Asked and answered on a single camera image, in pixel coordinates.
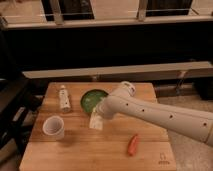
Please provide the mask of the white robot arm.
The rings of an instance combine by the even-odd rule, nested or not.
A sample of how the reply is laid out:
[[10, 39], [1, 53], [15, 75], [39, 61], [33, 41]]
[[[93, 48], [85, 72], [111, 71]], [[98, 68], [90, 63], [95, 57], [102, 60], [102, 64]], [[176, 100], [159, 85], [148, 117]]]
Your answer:
[[134, 97], [135, 86], [122, 81], [95, 105], [104, 119], [116, 113], [150, 122], [213, 147], [213, 113], [159, 104]]

